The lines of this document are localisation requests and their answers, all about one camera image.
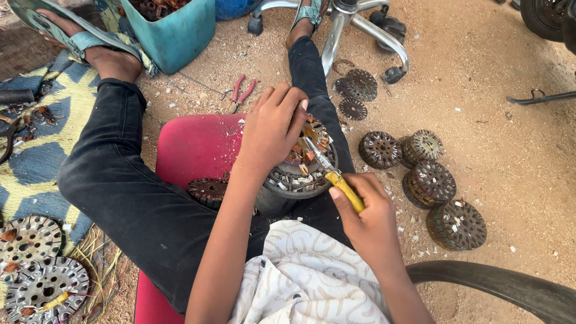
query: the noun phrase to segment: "red chair seat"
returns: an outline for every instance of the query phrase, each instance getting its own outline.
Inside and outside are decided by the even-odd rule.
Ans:
[[[193,115],[170,120],[160,131],[156,174],[186,188],[200,178],[221,178],[240,150],[246,114]],[[134,324],[183,324],[184,318],[140,271]]]

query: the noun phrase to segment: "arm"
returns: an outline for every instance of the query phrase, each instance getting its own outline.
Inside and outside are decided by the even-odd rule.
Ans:
[[[286,83],[266,88],[252,106],[192,285],[186,324],[226,323],[230,319],[244,271],[256,194],[268,172],[286,158],[298,140],[307,107],[306,94]]]
[[[396,207],[374,174],[344,174],[364,200],[356,214],[344,193],[330,188],[344,232],[356,252],[372,269],[395,324],[434,323],[410,281],[396,233]]]

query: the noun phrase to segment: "screwdriver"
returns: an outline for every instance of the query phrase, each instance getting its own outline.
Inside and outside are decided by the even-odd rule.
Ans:
[[[329,171],[326,175],[324,175],[324,177],[328,179],[330,182],[332,182],[332,184],[335,187],[340,188],[340,190],[344,192],[346,197],[348,197],[348,199],[352,203],[352,207],[354,208],[356,213],[360,213],[361,211],[366,209],[366,206],[364,206],[362,200],[358,197],[358,195],[356,195],[356,193],[352,190],[352,188],[350,188],[348,183],[346,183],[346,180],[344,180],[344,178],[342,177],[342,173],[340,172],[340,170],[332,166],[332,163],[330,163],[326,155],[324,155],[320,151],[320,149],[316,145],[314,145],[314,143],[312,143],[309,137],[307,136],[304,137],[304,141],[308,145],[308,148],[314,152],[316,160],[320,162],[320,164],[324,167],[324,169]]]

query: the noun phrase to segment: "blue container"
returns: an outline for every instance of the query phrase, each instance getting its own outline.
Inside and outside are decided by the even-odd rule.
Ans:
[[[252,12],[261,2],[262,0],[216,0],[216,21],[240,18]]]
[[[214,0],[192,0],[155,22],[144,19],[128,0],[120,1],[144,52],[166,74],[192,62],[214,36]]]

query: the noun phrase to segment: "black jeans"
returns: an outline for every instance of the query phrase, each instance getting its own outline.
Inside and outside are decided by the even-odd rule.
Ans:
[[[324,123],[334,140],[340,170],[354,172],[348,143],[328,97],[318,49],[309,37],[302,37],[288,55],[292,83],[308,94],[308,112]],[[183,314],[217,213],[144,165],[140,152],[145,108],[146,100],[136,85],[102,80],[92,115],[60,168],[58,187]],[[306,216],[310,226],[351,247],[338,215],[326,191],[299,201],[288,216]],[[262,254],[266,234],[266,230],[252,230],[247,259]]]

